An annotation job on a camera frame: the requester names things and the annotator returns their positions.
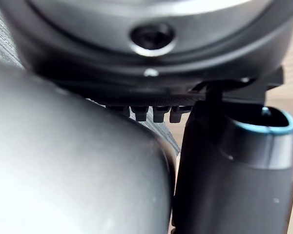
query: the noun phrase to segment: gray fabric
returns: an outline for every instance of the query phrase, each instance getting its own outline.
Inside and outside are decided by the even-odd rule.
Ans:
[[[10,34],[6,29],[3,18],[0,14],[0,59],[11,62],[17,66],[21,66],[21,63],[18,60],[18,56],[16,54],[15,47],[11,40]],[[146,122],[142,122],[142,125],[148,127],[153,130],[163,138],[165,138],[170,144],[172,144],[176,153],[179,152],[179,147],[175,140],[173,139],[169,129],[164,123],[153,123],[153,113],[150,108],[150,111],[147,114]]]

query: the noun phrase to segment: black plastic part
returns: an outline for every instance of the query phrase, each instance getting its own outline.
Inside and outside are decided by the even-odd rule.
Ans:
[[[153,106],[153,122],[164,122],[164,115],[170,111],[170,106]]]
[[[280,66],[293,32],[293,0],[275,0],[255,22],[227,39],[190,53],[146,59],[71,38],[25,0],[12,1],[0,0],[0,8],[23,65],[111,106],[188,106],[204,98],[191,92],[202,81],[264,77]],[[144,77],[149,68],[159,75]]]
[[[0,62],[0,224],[8,229],[167,233],[169,147],[141,124]]]
[[[169,45],[174,37],[174,31],[163,23],[139,26],[130,34],[133,43],[147,50],[162,49]]]
[[[170,111],[169,121],[171,123],[179,123],[182,114],[189,113],[192,110],[192,106],[173,106]]]
[[[125,117],[130,117],[129,106],[106,106],[106,108],[115,111]]]
[[[175,233],[284,233],[292,197],[293,129],[274,133],[269,126],[290,122],[271,109],[267,132],[251,131],[226,117],[226,107],[205,104],[194,107],[185,129],[173,204]],[[238,120],[260,123],[249,117],[262,118],[260,112],[245,110],[236,108],[245,116]]]
[[[133,113],[135,113],[136,121],[144,122],[147,120],[148,106],[131,107]]]

